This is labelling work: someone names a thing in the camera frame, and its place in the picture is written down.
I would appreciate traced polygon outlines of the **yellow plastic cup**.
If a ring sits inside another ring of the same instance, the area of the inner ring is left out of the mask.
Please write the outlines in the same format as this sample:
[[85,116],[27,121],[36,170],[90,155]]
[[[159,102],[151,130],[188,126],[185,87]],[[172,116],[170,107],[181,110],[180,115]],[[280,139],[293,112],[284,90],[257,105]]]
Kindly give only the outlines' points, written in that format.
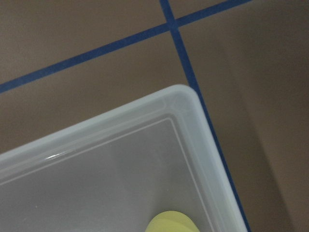
[[146,227],[146,232],[200,232],[187,215],[178,211],[165,211],[156,215]]

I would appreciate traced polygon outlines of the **clear plastic bin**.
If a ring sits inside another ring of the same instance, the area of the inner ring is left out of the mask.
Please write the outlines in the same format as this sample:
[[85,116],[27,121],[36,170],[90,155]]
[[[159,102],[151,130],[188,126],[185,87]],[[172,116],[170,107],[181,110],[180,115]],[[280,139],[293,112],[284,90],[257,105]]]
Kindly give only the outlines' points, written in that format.
[[196,92],[174,85],[0,156],[3,232],[247,230]]

